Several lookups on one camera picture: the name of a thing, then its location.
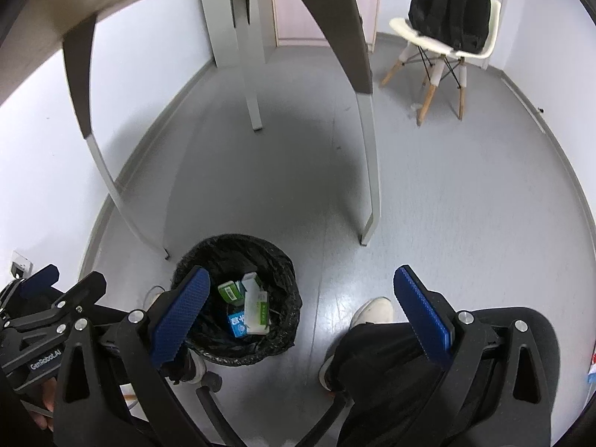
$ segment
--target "trash can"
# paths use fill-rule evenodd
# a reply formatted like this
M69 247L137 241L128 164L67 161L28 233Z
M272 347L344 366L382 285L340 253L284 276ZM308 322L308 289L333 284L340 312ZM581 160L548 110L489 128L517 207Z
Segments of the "trash can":
M205 268L211 291L187 335L186 345L208 361L228 367L252 365L294 346L302 299L294 265L275 245L249 235L225 234L203 240L178 263L172 277L176 288L194 266ZM233 307L223 300L218 285L257 272L269 294L269 333L235 338L228 313Z

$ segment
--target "electrical socket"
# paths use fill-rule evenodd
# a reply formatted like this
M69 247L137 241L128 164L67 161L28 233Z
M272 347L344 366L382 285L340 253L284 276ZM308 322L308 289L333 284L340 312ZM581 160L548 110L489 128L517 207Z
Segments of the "electrical socket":
M21 254L14 251L10 261L10 275L15 279L26 279L31 275L33 264Z

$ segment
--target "wooden cabinet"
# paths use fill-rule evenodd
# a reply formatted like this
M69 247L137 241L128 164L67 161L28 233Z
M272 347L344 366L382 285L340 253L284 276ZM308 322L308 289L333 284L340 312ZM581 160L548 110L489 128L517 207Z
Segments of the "wooden cabinet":
M378 0L356 0L369 51L373 51L377 32ZM323 32L302 0L273 0L278 45L328 46Z

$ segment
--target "textured blue pad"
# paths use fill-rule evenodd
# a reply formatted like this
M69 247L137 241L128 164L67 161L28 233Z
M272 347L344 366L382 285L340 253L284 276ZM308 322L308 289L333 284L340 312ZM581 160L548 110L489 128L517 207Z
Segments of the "textured blue pad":
M52 287L58 282L59 278L60 273L58 272L58 267L54 264L45 266L20 284L19 295L23 299L31 299L32 297L41 294L45 289Z
M444 370L449 368L449 330L404 267L395 271L393 291L428 359Z
M198 269L154 328L151 363L155 368L174 359L209 297L209 289L209 273Z

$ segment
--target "finger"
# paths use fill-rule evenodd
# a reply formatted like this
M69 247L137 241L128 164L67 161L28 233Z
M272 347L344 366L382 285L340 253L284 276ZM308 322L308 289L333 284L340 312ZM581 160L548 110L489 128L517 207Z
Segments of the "finger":
M50 378L42 385L41 400L45 407L50 411L54 411L54 401L56 398L56 386L58 382L55 378Z
M41 413L29 412L29 414L31 415L34 422L37 424L39 428L41 428L42 430L48 428L48 421Z

